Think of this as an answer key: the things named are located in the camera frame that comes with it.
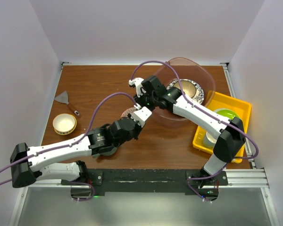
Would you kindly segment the red patterned bowl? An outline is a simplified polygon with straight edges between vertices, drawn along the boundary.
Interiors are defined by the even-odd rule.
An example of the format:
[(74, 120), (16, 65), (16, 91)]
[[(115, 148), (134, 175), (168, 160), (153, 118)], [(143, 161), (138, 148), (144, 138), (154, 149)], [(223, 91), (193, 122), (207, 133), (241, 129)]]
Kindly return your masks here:
[(132, 114), (136, 111), (137, 109), (135, 107), (131, 107), (131, 108), (128, 108), (126, 109), (122, 115), (121, 115), (121, 118), (131, 118), (132, 117)]

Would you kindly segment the cream patterned bowl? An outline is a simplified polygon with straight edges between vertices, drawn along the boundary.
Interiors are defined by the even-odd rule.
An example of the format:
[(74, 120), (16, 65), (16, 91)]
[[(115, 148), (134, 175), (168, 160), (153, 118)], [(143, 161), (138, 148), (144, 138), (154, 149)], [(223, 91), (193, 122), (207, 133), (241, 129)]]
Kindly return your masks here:
[(180, 80), (184, 93), (190, 98), (195, 98), (198, 94), (198, 86), (196, 82), (192, 80), (182, 79)]

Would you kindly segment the blue floral plate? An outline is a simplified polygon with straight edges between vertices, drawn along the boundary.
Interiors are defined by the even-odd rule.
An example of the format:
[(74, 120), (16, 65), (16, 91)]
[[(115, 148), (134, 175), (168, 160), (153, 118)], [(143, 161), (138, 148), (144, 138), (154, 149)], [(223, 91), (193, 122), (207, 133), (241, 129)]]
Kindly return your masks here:
[(204, 91), (202, 87), (195, 81), (189, 79), (180, 79), (181, 85), (185, 94), (187, 94), (191, 99), (202, 104), (204, 101)]

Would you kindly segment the pink translucent plastic bin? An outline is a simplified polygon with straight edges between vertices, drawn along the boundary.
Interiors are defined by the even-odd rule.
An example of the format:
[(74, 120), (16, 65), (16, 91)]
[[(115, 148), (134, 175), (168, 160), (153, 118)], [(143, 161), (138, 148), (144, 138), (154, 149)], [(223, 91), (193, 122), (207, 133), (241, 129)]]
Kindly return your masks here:
[[(207, 107), (214, 97), (216, 84), (212, 75), (197, 64), (184, 57), (175, 57), (166, 62), (177, 72), (180, 79), (189, 79), (198, 83), (204, 91), (204, 101), (202, 106)], [(180, 83), (177, 80), (174, 72), (167, 66), (163, 65), (154, 74), (160, 82), (165, 85), (166, 89), (172, 87), (180, 88)], [(168, 128), (178, 128), (189, 124), (191, 121), (181, 116), (175, 115), (168, 110), (156, 108), (152, 115), (153, 120)]]

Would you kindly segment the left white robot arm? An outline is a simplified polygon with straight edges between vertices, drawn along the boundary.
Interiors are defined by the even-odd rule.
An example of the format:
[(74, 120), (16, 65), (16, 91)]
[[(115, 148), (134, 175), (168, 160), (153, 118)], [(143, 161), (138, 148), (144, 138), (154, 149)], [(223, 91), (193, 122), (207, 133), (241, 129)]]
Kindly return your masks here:
[(26, 143), (17, 144), (10, 157), (12, 186), (21, 188), (44, 179), (62, 179), (83, 185), (88, 180), (85, 163), (64, 161), (113, 155), (123, 143), (138, 139), (145, 123), (145, 120), (130, 115), (51, 145), (29, 147)]

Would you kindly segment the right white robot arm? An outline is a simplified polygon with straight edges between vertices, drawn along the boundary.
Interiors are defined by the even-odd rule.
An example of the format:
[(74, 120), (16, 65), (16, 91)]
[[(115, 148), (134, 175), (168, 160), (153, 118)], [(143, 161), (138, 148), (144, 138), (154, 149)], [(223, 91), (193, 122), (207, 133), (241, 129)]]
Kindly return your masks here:
[(131, 79), (128, 84), (136, 90), (134, 99), (138, 110), (133, 113), (134, 119), (144, 124), (146, 113), (158, 107), (192, 121), (216, 139), (213, 154), (200, 170), (198, 178), (206, 185), (213, 184), (245, 143), (242, 120), (238, 117), (231, 120), (209, 110), (177, 87), (167, 89), (157, 76)]

